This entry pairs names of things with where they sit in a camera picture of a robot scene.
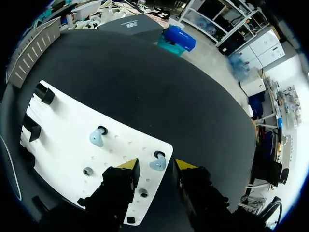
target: white cabinet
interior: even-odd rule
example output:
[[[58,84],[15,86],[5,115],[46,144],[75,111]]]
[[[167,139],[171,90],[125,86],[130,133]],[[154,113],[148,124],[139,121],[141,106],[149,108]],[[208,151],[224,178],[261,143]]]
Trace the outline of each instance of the white cabinet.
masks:
[[[238,53],[241,55],[241,60],[246,62],[250,69],[262,69],[285,55],[284,49],[272,29],[261,32],[261,35]]]
[[[257,69],[251,69],[249,78],[240,83],[242,90],[248,97],[266,90],[263,79],[260,78]]]
[[[256,57],[256,55],[249,46],[239,51],[239,54],[241,55],[241,60],[244,62],[249,62]]]
[[[259,55],[269,50],[271,47],[275,46],[278,43],[279,40],[275,32],[270,29],[261,36],[259,36],[257,39],[255,39],[252,43],[250,43],[249,46],[258,57]]]
[[[250,60],[250,61],[249,61],[248,67],[249,67],[250,69],[252,69],[252,68],[257,68],[258,70],[260,70],[260,69],[263,68],[263,66],[262,66],[262,64],[261,64],[261,62],[260,62],[260,60],[259,60],[257,57],[255,57],[253,60]]]
[[[258,59],[261,61],[263,67],[267,66],[268,64],[280,59],[284,56],[284,50],[280,43],[276,44],[269,50],[265,51],[261,55],[258,56]]]

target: white container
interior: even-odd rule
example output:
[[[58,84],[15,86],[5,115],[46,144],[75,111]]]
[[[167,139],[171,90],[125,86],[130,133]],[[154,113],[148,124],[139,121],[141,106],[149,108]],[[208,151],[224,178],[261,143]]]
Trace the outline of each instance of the white container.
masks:
[[[101,4],[102,1],[92,1],[73,9],[72,12],[74,13],[75,20],[77,21],[87,18],[89,15],[96,12]]]
[[[176,21],[175,19],[172,19],[172,18],[169,18],[169,24],[173,25],[173,26],[178,26],[181,29],[184,28],[184,24],[182,24],[182,23],[180,23],[180,22],[178,22],[178,21]]]
[[[266,90],[263,79],[258,74],[258,69],[250,69],[249,78],[240,83],[242,90],[248,97]]]

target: metal shelving unit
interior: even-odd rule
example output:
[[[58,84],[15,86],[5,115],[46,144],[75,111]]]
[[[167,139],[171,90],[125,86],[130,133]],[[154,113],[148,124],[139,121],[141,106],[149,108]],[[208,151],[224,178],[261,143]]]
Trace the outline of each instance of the metal shelving unit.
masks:
[[[219,47],[222,43],[224,43],[233,33],[239,32],[239,29],[241,27],[243,27],[243,26],[245,26],[247,28],[247,30],[249,31],[249,34],[251,34],[251,36],[248,36],[247,34],[246,35],[241,34],[244,37],[244,41],[245,41],[244,45],[245,45],[249,41],[254,39],[257,36],[257,34],[263,28],[268,26],[268,24],[269,24],[265,17],[264,17],[265,23],[259,23],[258,20],[256,20],[254,18],[254,16],[255,16],[256,13],[261,13],[261,12],[259,12],[258,10],[250,9],[250,7],[246,3],[244,3],[244,2],[242,2],[240,0],[239,0],[239,4],[241,6],[243,6],[243,8],[245,9],[246,12],[244,12],[239,7],[237,7],[231,0],[220,0],[220,3],[222,3],[224,6],[223,6],[223,8],[219,11],[219,13],[213,19],[210,19],[207,16],[203,15],[202,13],[198,12],[197,10],[193,9],[192,8],[192,4],[194,3],[194,1],[195,0],[191,0],[188,3],[187,7],[183,11],[183,13],[182,13],[182,15],[181,15],[181,17],[179,19],[179,22],[183,21],[183,22],[191,25],[192,27],[196,28],[197,30],[201,31],[205,35],[207,35],[209,38],[211,38],[215,42],[215,46],[216,47]],[[219,15],[221,15],[223,12],[226,12],[227,8],[235,9],[242,16],[242,19],[238,23],[234,24],[233,28],[230,31],[225,30],[221,25],[219,25],[218,23],[215,22],[215,19]],[[223,34],[224,36],[221,37],[221,38],[218,38],[218,36],[210,35],[203,28],[199,27],[199,25],[196,25],[194,22],[190,21],[187,18],[187,16],[189,14],[191,14],[191,12],[193,12],[194,14],[197,14],[199,17],[202,17],[202,18],[208,20],[215,28],[217,28],[217,30],[222,31],[223,33],[221,33],[221,34]],[[256,27],[255,28],[250,28],[249,25],[248,25],[248,21],[250,22],[251,25],[255,24],[257,29],[256,29]]]

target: blue plastic crate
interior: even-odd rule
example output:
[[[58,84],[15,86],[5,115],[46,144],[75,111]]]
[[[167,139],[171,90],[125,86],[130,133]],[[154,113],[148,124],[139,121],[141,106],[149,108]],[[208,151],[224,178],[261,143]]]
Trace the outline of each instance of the blue plastic crate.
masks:
[[[186,50],[183,47],[181,47],[180,45],[178,45],[177,43],[171,42],[168,39],[166,39],[164,37],[164,35],[162,35],[158,41],[157,44],[159,47],[162,47],[178,56],[181,56],[181,54]]]

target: teal object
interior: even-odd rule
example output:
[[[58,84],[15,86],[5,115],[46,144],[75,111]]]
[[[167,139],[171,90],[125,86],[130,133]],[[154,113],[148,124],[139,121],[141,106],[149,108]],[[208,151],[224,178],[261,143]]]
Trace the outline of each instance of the teal object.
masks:
[[[158,159],[149,163],[149,167],[156,171],[163,171],[166,166],[166,159],[162,154],[158,154]]]
[[[90,142],[98,147],[103,147],[104,143],[103,143],[102,135],[104,133],[105,133],[104,129],[101,129],[101,128],[95,129],[95,131],[92,132],[91,135],[89,136]]]
[[[168,41],[164,35],[161,35],[158,44],[159,47],[162,47],[178,56],[181,56],[181,54],[186,50],[183,47],[181,47],[180,45],[178,45],[177,43]]]

